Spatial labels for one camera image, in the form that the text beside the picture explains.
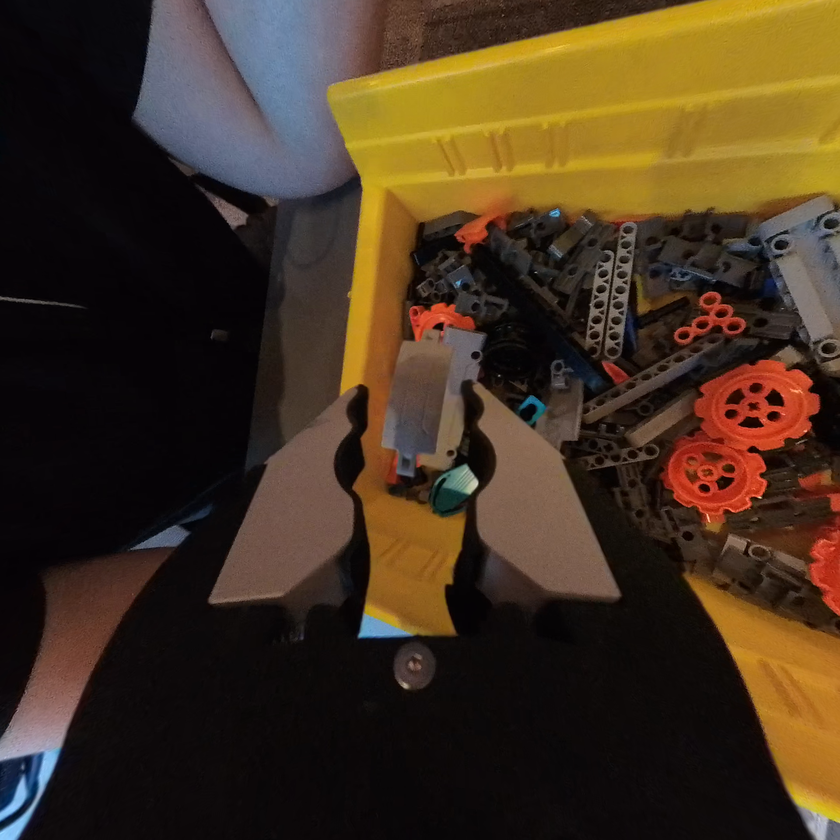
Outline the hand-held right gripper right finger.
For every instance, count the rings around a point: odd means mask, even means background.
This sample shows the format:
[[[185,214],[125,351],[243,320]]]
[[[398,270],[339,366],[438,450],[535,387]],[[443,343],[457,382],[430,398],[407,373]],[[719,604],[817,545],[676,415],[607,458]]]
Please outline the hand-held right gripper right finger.
[[[537,616],[559,602],[611,605],[622,595],[561,453],[480,383],[461,386],[467,466],[477,489],[448,613],[476,634],[493,609]]]

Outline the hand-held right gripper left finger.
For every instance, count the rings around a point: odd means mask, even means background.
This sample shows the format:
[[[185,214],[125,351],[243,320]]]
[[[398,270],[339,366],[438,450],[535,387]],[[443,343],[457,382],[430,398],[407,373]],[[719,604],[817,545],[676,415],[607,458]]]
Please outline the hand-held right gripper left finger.
[[[350,388],[267,459],[210,605],[279,606],[299,636],[313,610],[331,608],[359,633],[370,544],[354,484],[368,405],[366,386]]]

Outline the blue plastic separator tool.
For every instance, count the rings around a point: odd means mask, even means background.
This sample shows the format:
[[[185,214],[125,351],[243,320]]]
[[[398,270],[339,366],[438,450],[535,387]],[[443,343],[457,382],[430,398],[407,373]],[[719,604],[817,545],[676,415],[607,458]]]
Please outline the blue plastic separator tool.
[[[547,406],[534,395],[527,396],[515,410],[515,414],[530,427],[535,427]],[[446,470],[438,477],[429,491],[427,503],[435,515],[449,518],[464,511],[469,498],[479,485],[479,479],[464,461]]]

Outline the orange round-hole gear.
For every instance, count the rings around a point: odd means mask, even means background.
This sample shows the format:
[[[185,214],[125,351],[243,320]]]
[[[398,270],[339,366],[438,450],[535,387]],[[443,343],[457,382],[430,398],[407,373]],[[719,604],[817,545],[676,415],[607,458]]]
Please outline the orange round-hole gear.
[[[709,518],[751,508],[767,490],[762,457],[702,432],[679,437],[661,472],[678,504]]]
[[[823,528],[814,540],[809,575],[824,603],[839,615],[839,528]]]
[[[412,306],[408,310],[408,318],[415,341],[421,340],[424,333],[429,330],[445,331],[449,327],[468,331],[476,330],[474,319],[458,313],[455,304],[439,302],[430,308]]]

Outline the small grey tabbed panel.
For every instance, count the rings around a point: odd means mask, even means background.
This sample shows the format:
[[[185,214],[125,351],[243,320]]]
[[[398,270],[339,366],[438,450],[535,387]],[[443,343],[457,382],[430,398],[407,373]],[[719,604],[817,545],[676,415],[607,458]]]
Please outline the small grey tabbed panel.
[[[417,458],[437,451],[452,358],[453,348],[435,329],[402,343],[381,439],[384,448],[395,452],[398,477],[413,478]]]

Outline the pile of small building parts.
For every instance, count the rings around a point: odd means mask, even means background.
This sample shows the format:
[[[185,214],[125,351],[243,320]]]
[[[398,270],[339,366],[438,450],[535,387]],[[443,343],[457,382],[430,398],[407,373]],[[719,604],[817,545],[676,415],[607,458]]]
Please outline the pile of small building parts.
[[[547,410],[533,429],[610,493],[626,520],[672,552],[682,568],[718,589],[807,627],[838,635],[838,615],[812,583],[810,550],[818,533],[838,526],[838,378],[814,362],[800,340],[800,320],[782,302],[758,227],[741,214],[684,213],[650,217],[638,226],[623,342],[615,361],[593,359],[584,334],[592,276],[609,223],[588,211],[571,224],[562,209],[529,209],[500,217],[456,212],[420,224],[406,289],[404,338],[414,340],[412,306],[455,304],[476,331],[519,320],[537,334],[546,359],[528,381],[478,382],[515,412],[530,395]],[[582,406],[687,346],[675,331],[700,315],[707,291],[745,319],[747,329],[695,370],[612,413],[583,425]],[[709,518],[684,507],[660,477],[674,442],[702,432],[695,415],[700,387],[743,364],[784,363],[806,373],[821,408],[812,430],[762,457],[768,482],[751,508]],[[461,439],[453,468],[467,461]],[[413,478],[396,475],[385,489],[396,499],[429,506],[429,491],[446,470],[421,455]]]

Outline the long grey pin-hole panel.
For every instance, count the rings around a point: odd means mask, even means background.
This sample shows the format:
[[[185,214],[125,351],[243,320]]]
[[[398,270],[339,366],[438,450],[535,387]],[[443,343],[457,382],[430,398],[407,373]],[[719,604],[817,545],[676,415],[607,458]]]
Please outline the long grey pin-hole panel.
[[[763,221],[758,237],[798,335],[826,375],[839,376],[839,210],[826,194]]]

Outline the yellow plastic bin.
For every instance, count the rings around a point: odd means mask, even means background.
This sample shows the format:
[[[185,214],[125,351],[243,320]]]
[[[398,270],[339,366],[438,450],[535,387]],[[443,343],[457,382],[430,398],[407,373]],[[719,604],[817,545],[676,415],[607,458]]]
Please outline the yellow plastic bin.
[[[362,200],[341,391],[369,389],[356,490],[369,613],[451,634],[464,516],[391,497],[383,418],[419,223],[562,207],[635,220],[838,198],[838,2],[706,2],[345,81]]]

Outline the person's left forearm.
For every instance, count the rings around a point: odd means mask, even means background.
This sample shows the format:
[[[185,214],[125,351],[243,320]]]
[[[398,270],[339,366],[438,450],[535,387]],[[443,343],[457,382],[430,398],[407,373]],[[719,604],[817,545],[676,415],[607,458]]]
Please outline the person's left forearm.
[[[247,193],[328,193],[355,168],[328,88],[377,71],[386,2],[155,1],[133,122]]]

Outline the thin grey holed beam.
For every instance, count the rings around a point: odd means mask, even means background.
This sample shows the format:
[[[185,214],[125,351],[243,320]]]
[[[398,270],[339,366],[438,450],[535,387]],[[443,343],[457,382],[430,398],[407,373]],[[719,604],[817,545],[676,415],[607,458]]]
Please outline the thin grey holed beam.
[[[582,406],[583,425],[595,424],[608,415],[648,396],[668,383],[695,370],[709,354],[725,347],[728,340],[712,334],[678,350],[647,367],[610,390],[593,397]]]

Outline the black rubber tyre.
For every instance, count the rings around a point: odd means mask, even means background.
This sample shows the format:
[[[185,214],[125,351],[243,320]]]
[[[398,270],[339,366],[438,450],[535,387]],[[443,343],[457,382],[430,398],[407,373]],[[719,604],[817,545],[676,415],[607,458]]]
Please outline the black rubber tyre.
[[[545,359],[543,343],[527,324],[503,320],[488,328],[482,370],[489,382],[532,382]]]

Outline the person's leg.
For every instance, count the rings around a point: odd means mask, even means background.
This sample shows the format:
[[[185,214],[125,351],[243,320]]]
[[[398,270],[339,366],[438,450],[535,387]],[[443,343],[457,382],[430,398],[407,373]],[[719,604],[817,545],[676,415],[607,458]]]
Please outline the person's leg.
[[[42,573],[44,630],[23,697],[2,736],[3,761],[62,746],[104,649],[173,551],[132,550]]]

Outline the orange spoked gear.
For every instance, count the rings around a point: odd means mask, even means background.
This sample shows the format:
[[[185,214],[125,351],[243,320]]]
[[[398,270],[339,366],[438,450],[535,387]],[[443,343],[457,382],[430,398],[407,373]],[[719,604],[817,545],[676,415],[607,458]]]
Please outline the orange spoked gear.
[[[694,411],[709,438],[738,449],[778,449],[811,432],[821,408],[812,387],[803,371],[758,360],[703,384]]]

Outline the person's black clothing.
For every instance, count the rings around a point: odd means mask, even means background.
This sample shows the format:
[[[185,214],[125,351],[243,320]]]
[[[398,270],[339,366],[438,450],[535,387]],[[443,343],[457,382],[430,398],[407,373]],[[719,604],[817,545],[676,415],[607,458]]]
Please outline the person's black clothing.
[[[39,572],[125,551],[245,461],[267,275],[133,123],[151,2],[2,2],[2,730]]]

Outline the wide grey holed frame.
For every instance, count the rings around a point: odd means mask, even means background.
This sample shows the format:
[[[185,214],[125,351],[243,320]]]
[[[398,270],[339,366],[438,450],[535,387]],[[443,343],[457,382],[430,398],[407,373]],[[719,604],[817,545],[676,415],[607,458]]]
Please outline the wide grey holed frame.
[[[607,225],[592,276],[584,348],[598,361],[616,361],[623,352],[629,296],[634,278],[638,226]]]

